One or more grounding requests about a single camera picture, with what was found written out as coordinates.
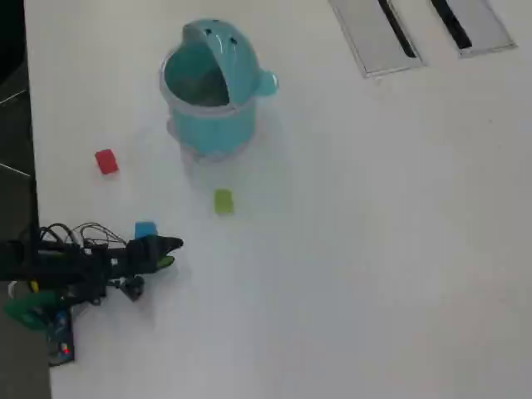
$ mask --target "wire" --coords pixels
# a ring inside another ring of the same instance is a hole
[[[50,234],[54,239],[56,239],[58,243],[63,243],[61,237],[59,237],[55,231],[49,229],[48,227],[41,227],[41,235],[39,237],[39,241],[42,241],[42,239],[44,239],[47,234]]]
[[[52,229],[54,227],[61,227],[63,230],[66,231],[66,234],[68,235],[68,237],[70,237],[72,242],[74,244],[78,244],[77,239],[74,236],[74,233],[72,233],[72,230],[70,230],[65,224],[63,224],[63,223],[54,223],[54,224],[50,224],[47,228],[48,229]]]
[[[98,231],[99,233],[102,233],[106,236],[105,239],[93,239],[90,237],[85,236],[85,231],[88,229],[92,229],[95,231]],[[79,234],[81,236],[81,239],[83,242],[95,242],[95,241],[105,241],[108,244],[109,243],[118,243],[122,245],[126,245],[127,242],[118,234],[114,233],[110,229],[108,229],[106,226],[103,226],[97,222],[85,222],[82,224],[77,225],[72,231],[76,232],[79,230]]]
[[[17,283],[16,281],[12,281],[7,286],[7,295],[9,295],[9,298],[11,298],[11,299],[15,298],[15,284],[16,283]]]

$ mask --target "white table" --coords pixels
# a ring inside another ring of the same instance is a hole
[[[395,3],[429,67],[364,80],[326,0],[26,0],[42,224],[185,240],[138,303],[76,322],[54,399],[530,397],[532,6],[494,0],[520,48],[458,60],[425,2]],[[281,82],[217,165],[181,156],[157,84],[202,16]]]

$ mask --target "teal container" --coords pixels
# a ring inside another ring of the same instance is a hole
[[[259,67],[248,39],[233,25],[204,19],[185,25],[183,41],[163,62],[160,88],[181,145],[224,158],[255,132],[256,96],[278,89]]]

